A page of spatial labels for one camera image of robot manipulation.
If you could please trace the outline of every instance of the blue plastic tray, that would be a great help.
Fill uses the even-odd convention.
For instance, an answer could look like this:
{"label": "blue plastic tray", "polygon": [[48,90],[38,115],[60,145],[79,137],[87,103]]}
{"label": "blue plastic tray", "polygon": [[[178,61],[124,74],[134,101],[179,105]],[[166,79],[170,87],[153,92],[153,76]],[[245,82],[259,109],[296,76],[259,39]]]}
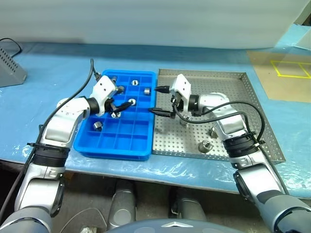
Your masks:
{"label": "blue plastic tray", "polygon": [[[109,113],[101,117],[90,116],[84,120],[76,136],[73,147],[87,157],[126,160],[147,160],[151,154],[154,115],[148,108],[155,106],[156,74],[148,71],[105,70],[103,75],[117,77],[116,85],[125,87],[123,94],[115,95],[115,105],[135,99],[136,105],[121,113],[118,119]],[[137,86],[132,80],[138,80]],[[151,90],[150,95],[144,89]],[[93,124],[100,121],[103,130],[97,132]]]}

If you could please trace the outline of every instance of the black power cord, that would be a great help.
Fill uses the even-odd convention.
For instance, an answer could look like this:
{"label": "black power cord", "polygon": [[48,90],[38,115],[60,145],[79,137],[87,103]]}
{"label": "black power cord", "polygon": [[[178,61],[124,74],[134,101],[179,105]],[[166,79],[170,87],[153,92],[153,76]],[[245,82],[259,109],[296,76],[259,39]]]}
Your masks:
{"label": "black power cord", "polygon": [[2,40],[11,40],[11,41],[13,41],[13,42],[18,46],[18,49],[19,49],[19,50],[18,50],[16,53],[14,53],[13,55],[11,55],[12,58],[15,57],[16,55],[20,54],[21,52],[23,52],[23,49],[21,48],[21,46],[19,45],[19,43],[16,42],[15,40],[13,40],[13,39],[11,39],[11,38],[8,38],[8,37],[0,39],[0,41],[2,41]]}
{"label": "black power cord", "polygon": [[[252,106],[253,108],[256,109],[256,111],[258,112],[259,116],[260,116],[260,119],[261,119],[261,123],[262,123],[262,126],[261,126],[261,134],[258,135],[258,137],[262,136],[263,134],[263,130],[264,130],[264,118],[261,114],[261,112],[259,111],[259,109],[257,109],[254,105],[252,105],[251,103],[248,103],[248,102],[244,102],[244,101],[231,101],[231,102],[227,102],[227,103],[224,103],[224,104],[221,104],[221,105],[218,105],[206,112],[204,112],[203,114],[206,115],[208,113],[211,113],[212,111],[218,109],[218,108],[221,108],[223,106],[226,106],[228,104],[231,104],[231,103],[245,103],[245,104],[248,104],[250,106]],[[249,129],[249,124],[248,124],[248,118],[247,118],[247,115],[246,113],[244,112],[236,112],[236,113],[231,113],[231,114],[227,114],[227,115],[224,115],[224,116],[220,116],[220,117],[215,117],[215,118],[212,118],[212,119],[207,119],[207,120],[188,120],[188,119],[185,119],[183,118],[183,116],[179,113],[178,109],[177,109],[177,106],[176,104],[173,104],[173,108],[174,108],[174,111],[176,112],[176,114],[180,117],[180,119],[182,119],[183,121],[187,122],[187,123],[190,123],[190,124],[205,124],[205,123],[210,123],[210,122],[214,122],[214,121],[217,121],[217,120],[222,120],[222,119],[226,119],[226,118],[229,118],[229,117],[233,117],[233,116],[236,116],[236,115],[242,115],[244,117],[244,120],[245,120],[245,124],[246,124],[246,129],[248,130],[248,132],[250,132],[250,129]],[[280,184],[284,190],[284,193],[289,195],[289,192],[286,188],[286,185],[284,183],[284,181],[282,180],[279,172],[277,171],[276,167],[274,166],[274,164],[272,163],[271,159],[269,158],[269,156],[267,155],[267,153],[264,151],[264,149],[262,148],[262,146],[259,146],[260,150],[262,151],[264,157],[266,158],[266,160],[268,161],[269,165],[271,166],[272,170],[274,171],[274,173],[276,174],[277,178],[279,179],[280,181]]]}
{"label": "black power cord", "polygon": [[[48,118],[45,120],[44,124],[42,125],[42,127],[40,128],[40,131],[39,131],[39,135],[38,135],[38,138],[36,140],[36,143],[40,143],[40,140],[42,138],[42,135],[43,135],[43,132],[45,130],[45,128],[47,127],[49,121],[52,119],[52,117],[55,115],[55,113],[61,109],[65,104],[67,104],[70,100],[72,100],[74,97],[76,97],[85,87],[86,85],[88,84],[88,82],[90,81],[91,77],[92,77],[92,74],[93,74],[93,71],[95,70],[94,68],[94,60],[91,59],[90,60],[91,62],[91,68],[90,68],[90,71],[89,71],[89,74],[88,74],[88,77],[86,79],[86,81],[84,82],[84,84],[72,95],[70,96],[66,101],[64,101],[62,104],[60,104],[49,116]],[[34,152],[35,152],[35,148],[32,149],[32,151],[30,152],[29,156],[28,156],[28,159],[27,161],[25,162],[25,165],[23,167],[23,169],[19,172],[18,174],[18,177],[16,178],[16,180],[14,181],[8,195],[6,196],[5,198],[5,201],[1,207],[1,210],[0,210],[0,222],[2,220],[2,217],[3,217],[3,214],[4,214],[4,211],[5,211],[5,208],[9,202],[9,200],[11,199],[12,197],[12,193],[14,192],[14,190],[16,189],[21,177],[23,176],[23,174],[26,173],[27,169],[28,169],[28,166],[30,164],[30,162],[32,161],[33,159],[33,156],[34,156]]]}

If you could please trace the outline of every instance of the metal perforated tray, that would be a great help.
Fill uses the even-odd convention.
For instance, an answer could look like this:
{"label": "metal perforated tray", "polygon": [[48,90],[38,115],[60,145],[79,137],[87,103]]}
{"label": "metal perforated tray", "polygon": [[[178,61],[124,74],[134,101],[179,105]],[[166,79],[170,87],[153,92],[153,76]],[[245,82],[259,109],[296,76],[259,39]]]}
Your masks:
{"label": "metal perforated tray", "polygon": [[[253,103],[263,113],[255,91],[246,75],[242,72],[218,72],[198,70],[176,70],[160,69],[157,85],[172,85],[173,79],[178,74],[184,74],[191,83],[192,94],[203,94],[210,92],[221,92],[229,97],[231,101],[244,100]],[[156,107],[171,110],[171,95],[158,93]],[[253,131],[260,131],[260,118],[257,112],[245,104],[235,104],[238,111],[246,112],[249,117],[250,128]],[[279,147],[270,124],[265,118],[265,131],[262,139],[266,142],[263,148],[275,163],[284,162],[284,155]],[[195,117],[195,120],[206,117]],[[199,159],[228,160],[222,142],[216,138],[210,138],[208,131],[212,123],[188,124],[186,127],[179,123],[179,118],[169,119],[166,117],[155,117],[155,128],[153,137],[153,154],[190,157]],[[209,140],[213,149],[207,153],[200,153],[198,144],[203,140]]]}

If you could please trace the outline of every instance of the table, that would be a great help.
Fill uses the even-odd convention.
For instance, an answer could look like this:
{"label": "table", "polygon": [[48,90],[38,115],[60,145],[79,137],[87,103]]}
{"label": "table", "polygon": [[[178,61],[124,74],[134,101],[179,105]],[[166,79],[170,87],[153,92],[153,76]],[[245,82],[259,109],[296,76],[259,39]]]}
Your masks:
{"label": "table", "polygon": [[[308,27],[293,25],[275,48],[259,51],[311,55],[292,47]],[[289,192],[311,198],[311,105],[269,100],[245,50],[159,46],[23,43],[15,60],[27,70],[23,85],[0,88],[0,159],[24,163],[38,125],[57,102],[85,81],[89,59],[97,70],[125,69],[158,72],[159,68],[246,72],[271,124],[287,162],[277,165]],[[81,95],[89,96],[93,79]],[[67,170],[237,192],[229,162],[152,155],[148,161],[94,159],[71,149]]]}

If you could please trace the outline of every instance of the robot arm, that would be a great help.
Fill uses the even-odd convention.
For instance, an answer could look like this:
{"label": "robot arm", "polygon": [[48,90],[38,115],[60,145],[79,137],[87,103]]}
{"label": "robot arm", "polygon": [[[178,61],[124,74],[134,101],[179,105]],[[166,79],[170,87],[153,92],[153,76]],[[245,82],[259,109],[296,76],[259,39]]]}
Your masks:
{"label": "robot arm", "polygon": [[[51,232],[51,217],[58,214],[63,193],[65,162],[73,144],[79,123],[96,114],[120,112],[131,106],[113,104],[113,96],[123,87],[116,87],[107,76],[102,76],[93,87],[89,98],[70,100],[61,107],[47,124],[35,148],[15,201],[15,212],[0,227],[0,232]],[[60,106],[66,99],[58,102]]]}
{"label": "robot arm", "polygon": [[[174,118],[201,116],[214,107],[229,102],[222,93],[192,95],[191,84],[179,74],[171,87],[160,86],[156,91],[171,93],[173,111],[158,108],[149,111],[159,116]],[[226,105],[211,112],[213,118],[234,114],[237,111]],[[311,208],[299,199],[286,195],[280,180],[266,159],[253,132],[241,115],[231,116],[214,122],[217,135],[229,155],[229,161],[237,169],[233,177],[240,194],[253,202],[271,232],[311,232]]]}

